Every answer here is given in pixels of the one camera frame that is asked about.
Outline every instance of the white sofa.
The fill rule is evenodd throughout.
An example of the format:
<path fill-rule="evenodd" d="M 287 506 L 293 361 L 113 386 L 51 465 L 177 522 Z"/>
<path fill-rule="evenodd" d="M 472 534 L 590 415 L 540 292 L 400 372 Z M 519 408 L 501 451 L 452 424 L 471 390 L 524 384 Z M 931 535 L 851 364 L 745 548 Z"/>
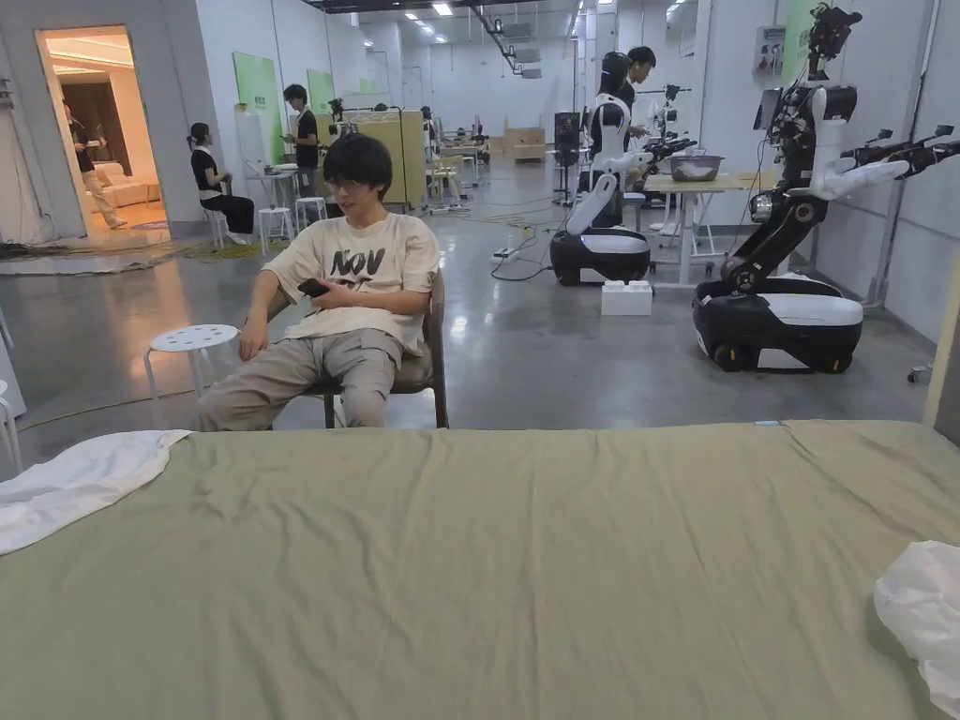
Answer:
<path fill-rule="evenodd" d="M 94 163 L 97 178 L 104 186 L 104 197 L 114 207 L 124 207 L 160 199 L 160 186 L 156 177 L 124 175 L 123 165 L 119 162 Z M 96 203 L 89 192 L 86 193 L 87 207 L 90 212 L 98 212 Z"/>

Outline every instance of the gray bowl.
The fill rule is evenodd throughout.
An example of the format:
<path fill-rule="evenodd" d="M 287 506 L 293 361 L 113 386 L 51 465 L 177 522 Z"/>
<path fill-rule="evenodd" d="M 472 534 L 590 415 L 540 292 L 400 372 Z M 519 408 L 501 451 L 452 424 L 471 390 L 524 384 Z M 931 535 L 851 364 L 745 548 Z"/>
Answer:
<path fill-rule="evenodd" d="M 670 176 L 677 182 L 710 182 L 720 172 L 720 155 L 674 155 L 670 160 Z"/>

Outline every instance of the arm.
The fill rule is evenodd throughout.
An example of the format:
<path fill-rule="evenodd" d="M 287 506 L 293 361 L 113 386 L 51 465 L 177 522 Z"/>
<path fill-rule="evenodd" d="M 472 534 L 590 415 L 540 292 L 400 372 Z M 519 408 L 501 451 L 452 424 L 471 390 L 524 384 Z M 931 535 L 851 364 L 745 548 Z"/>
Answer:
<path fill-rule="evenodd" d="M 240 333 L 240 359 L 244 362 L 252 360 L 260 350 L 270 344 L 267 311 L 279 287 L 279 278 L 270 270 L 261 270 L 253 282 L 247 323 Z"/>
<path fill-rule="evenodd" d="M 315 307 L 330 310 L 334 307 L 372 307 L 387 310 L 394 315 L 421 315 L 430 305 L 430 291 L 398 290 L 395 293 L 361 293 L 350 290 L 330 280 L 320 280 L 320 284 L 329 288 L 311 301 Z"/>

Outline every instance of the woman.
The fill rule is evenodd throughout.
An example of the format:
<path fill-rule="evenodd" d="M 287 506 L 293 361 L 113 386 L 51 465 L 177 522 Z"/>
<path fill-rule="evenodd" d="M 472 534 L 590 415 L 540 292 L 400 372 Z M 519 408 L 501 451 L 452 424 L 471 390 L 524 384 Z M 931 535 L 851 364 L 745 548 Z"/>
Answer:
<path fill-rule="evenodd" d="M 253 233 L 253 201 L 220 192 L 220 183 L 229 182 L 230 173 L 218 173 L 217 163 L 210 154 L 210 126 L 194 123 L 187 138 L 193 155 L 190 166 L 200 190 L 200 204 L 207 210 L 222 212 L 227 216 L 227 237 L 237 245 L 250 243 Z"/>

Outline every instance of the person sitting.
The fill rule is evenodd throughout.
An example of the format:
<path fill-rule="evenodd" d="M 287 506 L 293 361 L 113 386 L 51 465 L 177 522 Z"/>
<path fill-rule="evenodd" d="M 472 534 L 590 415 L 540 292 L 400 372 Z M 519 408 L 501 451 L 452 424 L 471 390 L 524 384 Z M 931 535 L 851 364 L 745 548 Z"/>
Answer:
<path fill-rule="evenodd" d="M 314 223 L 253 284 L 240 334 L 241 369 L 201 399 L 204 430 L 265 430 L 294 397 L 322 379 L 343 385 L 347 425 L 383 426 L 404 352 L 420 354 L 420 328 L 440 267 L 440 247 L 419 218 L 383 206 L 393 168 L 383 143 L 360 133 L 336 140 L 324 159 L 343 218 Z M 313 312 L 270 345 L 268 307 L 317 280 Z"/>
<path fill-rule="evenodd" d="M 222 212 L 227 217 L 227 237 L 237 245 L 248 245 L 253 233 L 253 201 L 236 195 L 224 195 L 221 182 L 230 182 L 229 172 L 218 172 L 217 161 L 210 154 L 210 126 L 194 123 L 187 138 L 193 155 L 190 166 L 200 190 L 200 205 L 212 212 Z"/>

